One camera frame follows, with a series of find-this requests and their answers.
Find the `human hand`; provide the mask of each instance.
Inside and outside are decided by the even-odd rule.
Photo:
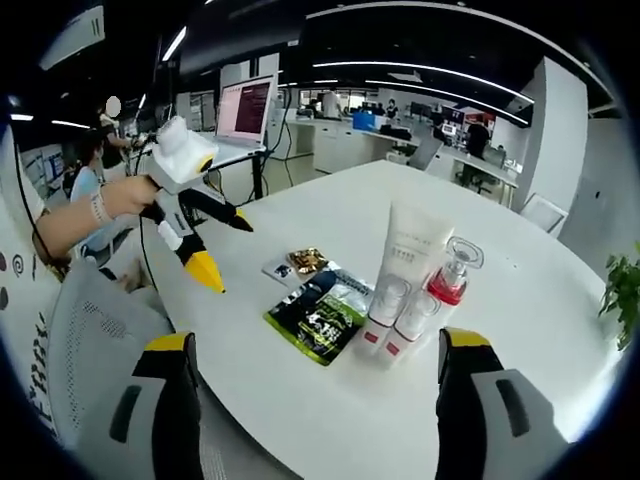
[[[107,214],[115,218],[125,213],[138,215],[155,199],[158,187],[146,175],[127,177],[102,187]]]

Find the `white bottle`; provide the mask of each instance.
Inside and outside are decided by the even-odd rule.
[[[380,282],[369,308],[369,317],[360,329],[358,351],[372,355],[382,345],[402,311],[411,286],[400,277],[388,275]]]
[[[422,290],[415,292],[384,339],[382,348],[377,351],[380,363],[391,366],[410,354],[425,331],[429,331],[430,334],[430,324],[434,323],[434,316],[437,316],[438,310],[440,300]]]

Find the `wristband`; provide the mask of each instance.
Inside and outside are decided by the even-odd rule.
[[[99,188],[96,193],[91,195],[91,212],[94,218],[98,221],[100,226],[111,223],[113,219],[107,213],[107,209],[104,206],[104,199],[102,198],[102,188]]]

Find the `computer monitor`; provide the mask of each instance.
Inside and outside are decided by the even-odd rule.
[[[456,134],[456,127],[454,127],[453,125],[443,125],[442,133],[444,133],[445,135],[453,136]]]
[[[217,135],[262,143],[272,92],[273,76],[224,87]]]
[[[460,125],[464,123],[464,112],[461,112],[460,110],[455,110],[450,107],[442,107],[442,116],[445,120],[453,123],[459,123]]]

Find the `gold wrapper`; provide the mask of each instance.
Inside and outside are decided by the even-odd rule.
[[[318,272],[329,263],[317,248],[307,248],[305,250],[291,252],[287,255],[287,258],[301,275]]]

